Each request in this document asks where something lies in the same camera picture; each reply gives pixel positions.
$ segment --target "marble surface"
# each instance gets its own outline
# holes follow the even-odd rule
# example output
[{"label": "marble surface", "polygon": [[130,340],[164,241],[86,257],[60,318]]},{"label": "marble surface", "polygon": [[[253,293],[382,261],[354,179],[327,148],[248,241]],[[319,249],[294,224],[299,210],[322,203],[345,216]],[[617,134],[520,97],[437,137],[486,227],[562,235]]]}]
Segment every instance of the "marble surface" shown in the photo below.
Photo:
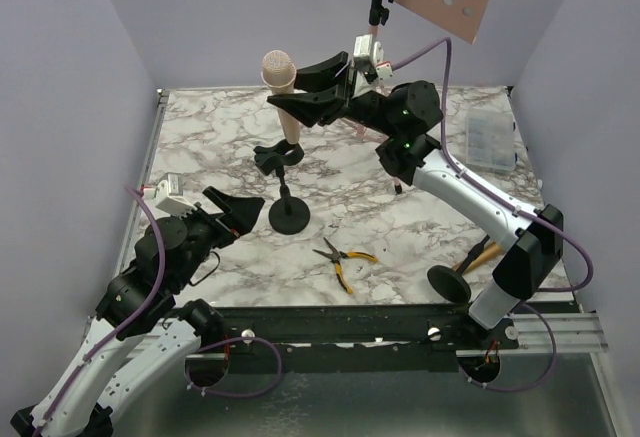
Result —
[{"label": "marble surface", "polygon": [[[392,180],[375,154],[377,144],[363,142],[343,122],[303,128],[301,145],[306,156],[287,171],[292,195],[304,199],[311,209],[308,227],[295,236],[270,228],[268,209],[278,198],[278,182],[275,175],[265,177],[254,167],[252,151],[256,145],[273,145],[282,138],[267,95],[262,88],[184,90],[170,95],[151,182],[165,172],[182,173],[185,196],[211,212],[216,208],[200,193],[209,185],[267,201],[254,231],[222,249],[218,271],[199,286],[187,287],[178,304],[194,298],[217,306],[443,302],[429,285],[427,269],[459,262],[484,233],[426,192],[405,186],[403,194],[395,195]],[[464,157],[467,110],[511,112],[502,88],[453,88],[448,100],[448,142],[459,158]],[[520,160],[515,171],[479,173],[517,198],[540,205],[536,178],[519,136],[516,146]],[[155,215],[164,214],[155,211]],[[146,225],[143,216],[140,234]],[[311,251],[323,249],[323,236],[341,250],[378,256],[380,262],[375,265],[344,262],[353,295],[340,287],[331,263]],[[213,258],[203,264],[195,277],[204,275],[215,262]],[[467,275],[474,297],[491,279],[491,270],[492,265],[484,265]],[[545,285],[568,285],[562,265]],[[536,296],[536,300],[571,299],[569,293]]]}]

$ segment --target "microphone grille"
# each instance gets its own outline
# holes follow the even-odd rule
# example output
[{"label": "microphone grille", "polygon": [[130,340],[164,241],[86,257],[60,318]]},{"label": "microphone grille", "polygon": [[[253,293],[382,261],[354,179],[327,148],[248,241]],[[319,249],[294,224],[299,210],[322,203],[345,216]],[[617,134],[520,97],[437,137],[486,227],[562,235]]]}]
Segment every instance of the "microphone grille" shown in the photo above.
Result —
[{"label": "microphone grille", "polygon": [[296,67],[286,52],[272,50],[262,59],[262,80],[269,87],[285,87],[293,84]]}]

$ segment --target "pliers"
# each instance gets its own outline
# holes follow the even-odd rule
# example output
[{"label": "pliers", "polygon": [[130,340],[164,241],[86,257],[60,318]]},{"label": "pliers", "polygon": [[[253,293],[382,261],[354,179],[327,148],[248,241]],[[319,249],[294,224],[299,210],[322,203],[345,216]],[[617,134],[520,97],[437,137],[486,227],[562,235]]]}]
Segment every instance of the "pliers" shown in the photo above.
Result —
[{"label": "pliers", "polygon": [[338,282],[342,286],[342,288],[347,292],[347,294],[353,294],[353,289],[349,287],[349,284],[344,280],[344,276],[342,274],[342,265],[340,264],[340,259],[365,259],[369,262],[376,263],[378,262],[377,257],[366,254],[364,252],[341,252],[336,249],[331,242],[329,242],[326,238],[324,238],[325,243],[331,249],[331,253],[323,252],[321,250],[313,249],[314,252],[322,255],[329,259],[336,266],[336,277],[338,277]]}]

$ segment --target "transparent container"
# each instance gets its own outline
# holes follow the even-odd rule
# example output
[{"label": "transparent container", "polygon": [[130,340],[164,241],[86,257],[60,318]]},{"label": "transparent container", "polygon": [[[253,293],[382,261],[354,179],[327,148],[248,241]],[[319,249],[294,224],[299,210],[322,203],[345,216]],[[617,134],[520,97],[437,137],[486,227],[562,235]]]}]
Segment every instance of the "transparent container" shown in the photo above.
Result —
[{"label": "transparent container", "polygon": [[511,171],[516,167],[513,117],[508,113],[467,112],[467,164]]}]

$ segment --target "pink microphone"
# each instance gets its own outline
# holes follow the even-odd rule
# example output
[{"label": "pink microphone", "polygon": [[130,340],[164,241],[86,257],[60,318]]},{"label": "pink microphone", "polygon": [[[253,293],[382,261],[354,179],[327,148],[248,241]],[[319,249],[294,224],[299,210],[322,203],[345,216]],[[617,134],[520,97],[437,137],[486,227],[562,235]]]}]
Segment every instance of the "pink microphone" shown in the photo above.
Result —
[{"label": "pink microphone", "polygon": [[[272,50],[262,59],[262,81],[269,86],[272,94],[293,94],[296,80],[296,66],[281,50]],[[282,109],[278,110],[284,136],[292,145],[300,140],[300,123]]]}]

